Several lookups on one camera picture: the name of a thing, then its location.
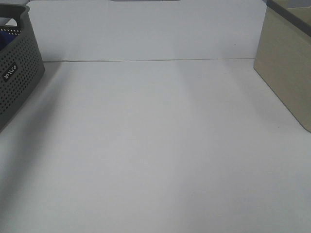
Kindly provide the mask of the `beige storage box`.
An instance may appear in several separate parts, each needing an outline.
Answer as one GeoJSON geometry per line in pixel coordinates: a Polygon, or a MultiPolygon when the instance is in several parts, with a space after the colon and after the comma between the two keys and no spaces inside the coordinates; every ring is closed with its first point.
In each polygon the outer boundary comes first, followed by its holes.
{"type": "Polygon", "coordinates": [[[254,69],[311,130],[311,2],[267,0],[254,69]]]}

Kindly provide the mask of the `blue microfibre towel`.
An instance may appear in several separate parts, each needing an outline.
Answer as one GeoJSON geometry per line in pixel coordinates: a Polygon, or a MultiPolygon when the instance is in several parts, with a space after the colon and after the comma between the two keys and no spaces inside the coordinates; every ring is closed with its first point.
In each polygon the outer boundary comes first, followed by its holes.
{"type": "Polygon", "coordinates": [[[1,28],[0,29],[0,50],[3,50],[19,34],[20,34],[20,30],[10,29],[10,28],[1,28]]]}

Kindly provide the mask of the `grey perforated plastic basket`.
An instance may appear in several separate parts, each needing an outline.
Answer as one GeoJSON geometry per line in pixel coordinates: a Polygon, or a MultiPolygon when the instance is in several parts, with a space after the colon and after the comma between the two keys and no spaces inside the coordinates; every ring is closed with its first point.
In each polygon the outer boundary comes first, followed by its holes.
{"type": "Polygon", "coordinates": [[[13,19],[20,34],[0,51],[0,127],[4,128],[33,92],[45,72],[27,5],[0,5],[0,16],[13,19]]]}

